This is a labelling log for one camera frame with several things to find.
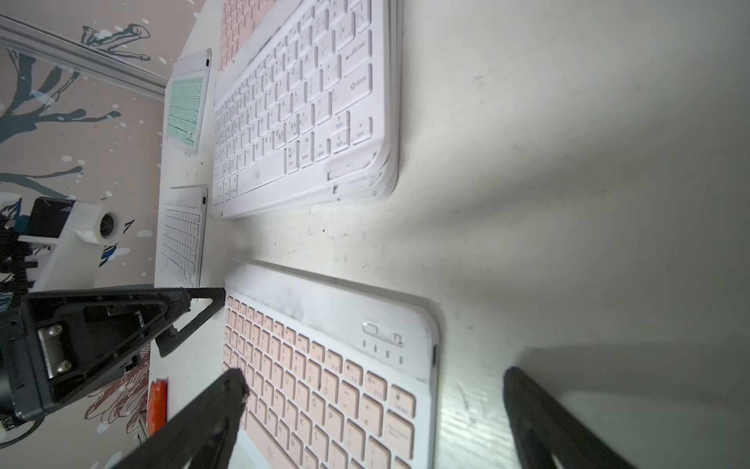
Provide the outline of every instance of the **spacebar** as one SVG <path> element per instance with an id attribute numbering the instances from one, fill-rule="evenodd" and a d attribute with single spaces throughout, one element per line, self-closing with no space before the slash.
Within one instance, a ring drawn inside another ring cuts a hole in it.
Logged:
<path id="1" fill-rule="evenodd" d="M 253 166 L 243 169 L 237 178 L 237 193 L 244 194 L 284 175 L 284 149 L 273 152 Z"/>
<path id="2" fill-rule="evenodd" d="M 252 413 L 247 413 L 246 420 L 247 428 L 245 432 L 269 466 L 274 469 L 299 469 L 299 466 L 294 464 L 294 461 L 281 449 L 279 443 L 263 425 L 260 425 L 258 419 Z"/>

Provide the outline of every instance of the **mint green keyboard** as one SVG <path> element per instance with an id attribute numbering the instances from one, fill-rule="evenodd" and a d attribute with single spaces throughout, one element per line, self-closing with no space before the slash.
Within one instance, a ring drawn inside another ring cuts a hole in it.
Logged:
<path id="1" fill-rule="evenodd" d="M 186 78 L 172 83 L 166 132 L 190 148 L 195 146 L 194 137 L 199 127 L 203 79 L 204 77 Z"/>

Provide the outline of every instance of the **pink keyboard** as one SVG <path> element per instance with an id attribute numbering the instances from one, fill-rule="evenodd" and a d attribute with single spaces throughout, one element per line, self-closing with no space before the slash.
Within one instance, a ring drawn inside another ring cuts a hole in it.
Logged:
<path id="1" fill-rule="evenodd" d="M 221 12 L 219 71 L 234 59 L 237 50 L 253 34 L 274 0 L 224 0 Z"/>
<path id="2" fill-rule="evenodd" d="M 240 426 L 271 467 L 411 467 L 417 413 L 431 411 L 415 392 L 231 296 L 226 304 L 222 372 L 244 372 Z"/>

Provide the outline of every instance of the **red object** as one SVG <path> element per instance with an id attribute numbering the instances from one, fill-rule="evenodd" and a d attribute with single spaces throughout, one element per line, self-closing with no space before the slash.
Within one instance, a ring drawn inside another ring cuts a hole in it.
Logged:
<path id="1" fill-rule="evenodd" d="M 156 380 L 151 383 L 151 392 L 148 394 L 146 427 L 149 437 L 159 431 L 165 423 L 167 423 L 167 382 Z"/>

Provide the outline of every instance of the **black cable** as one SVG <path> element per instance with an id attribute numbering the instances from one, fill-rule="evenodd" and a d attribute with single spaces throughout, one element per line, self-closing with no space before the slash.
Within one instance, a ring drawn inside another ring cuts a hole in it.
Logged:
<path id="1" fill-rule="evenodd" d="M 43 421 L 44 421 L 44 417 L 41 417 L 39 420 L 35 420 L 34 425 L 32 425 L 31 428 L 26 433 L 22 434 L 19 437 L 15 437 L 13 440 L 8 441 L 7 443 L 0 443 L 0 449 L 5 449 L 9 447 L 10 445 L 14 445 L 18 443 L 19 441 L 23 440 L 24 438 L 28 437 L 29 435 L 37 431 L 39 427 L 41 427 Z"/>

